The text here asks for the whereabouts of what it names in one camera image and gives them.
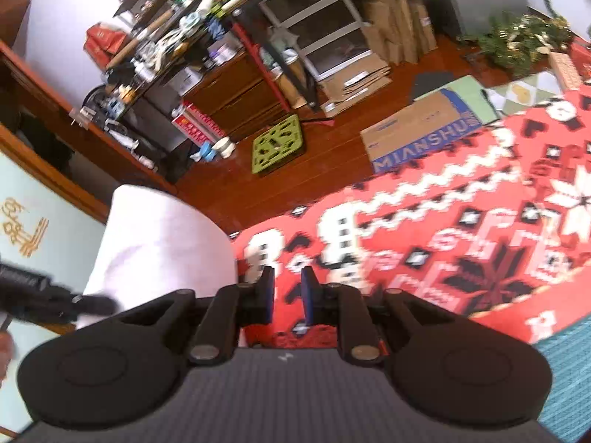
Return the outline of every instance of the wooden rolling pin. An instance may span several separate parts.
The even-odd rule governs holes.
[[[115,55],[115,57],[107,65],[106,69],[111,69],[111,68],[119,65],[120,63],[123,63],[125,58],[127,58],[129,56],[129,54],[134,52],[135,49],[139,46],[139,44],[143,40],[145,40],[152,33],[154,33],[158,28],[160,28],[162,25],[164,25],[168,20],[170,20],[170,18],[172,18],[173,15],[174,15],[174,8],[171,8],[171,9],[167,10],[166,12],[164,12],[161,16],[156,18],[156,20],[154,20],[152,23],[150,23],[148,28],[146,28],[145,30],[140,32],[137,37],[135,37],[119,53],[117,53]]]

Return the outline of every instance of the light blue wall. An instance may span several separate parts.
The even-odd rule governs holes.
[[[26,257],[20,245],[11,243],[4,224],[10,219],[2,212],[7,198],[14,198],[25,209],[17,217],[24,230],[33,233],[41,218],[48,220],[39,248]],[[0,259],[50,275],[55,283],[82,293],[94,266],[105,226],[56,195],[0,153]],[[13,322],[17,357],[0,389],[0,426],[23,430],[30,422],[16,385],[22,358],[33,348],[56,335],[44,328]]]

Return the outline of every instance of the red patterned rug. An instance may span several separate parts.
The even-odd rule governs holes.
[[[233,235],[242,278],[276,272],[265,346],[336,344],[308,329],[300,271],[370,294],[401,288],[535,343],[591,313],[591,86]]]

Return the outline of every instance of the teal rug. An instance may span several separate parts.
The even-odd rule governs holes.
[[[575,443],[591,427],[591,316],[534,346],[553,374],[539,421],[564,442]]]

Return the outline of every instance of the bottle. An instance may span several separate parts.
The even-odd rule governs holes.
[[[147,83],[152,83],[156,75],[143,62],[137,61],[135,58],[131,60],[135,67],[135,74]]]

